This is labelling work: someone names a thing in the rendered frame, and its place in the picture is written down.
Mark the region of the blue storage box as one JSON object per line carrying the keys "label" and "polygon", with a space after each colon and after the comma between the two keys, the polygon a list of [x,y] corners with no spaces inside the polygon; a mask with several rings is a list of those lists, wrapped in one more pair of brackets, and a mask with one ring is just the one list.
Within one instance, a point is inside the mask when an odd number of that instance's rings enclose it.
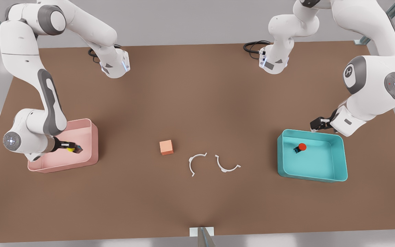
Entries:
{"label": "blue storage box", "polygon": [[[300,143],[307,149],[295,153]],[[277,138],[277,163],[286,178],[327,183],[348,178],[344,142],[335,134],[286,129]]]}

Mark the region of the orange cube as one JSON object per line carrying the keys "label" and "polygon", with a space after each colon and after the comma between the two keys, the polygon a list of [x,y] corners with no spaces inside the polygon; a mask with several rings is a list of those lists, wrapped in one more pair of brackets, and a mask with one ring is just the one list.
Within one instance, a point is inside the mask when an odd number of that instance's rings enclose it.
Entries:
{"label": "orange cube", "polygon": [[163,156],[174,153],[171,140],[162,141],[159,143],[159,145],[160,145],[160,153]]}

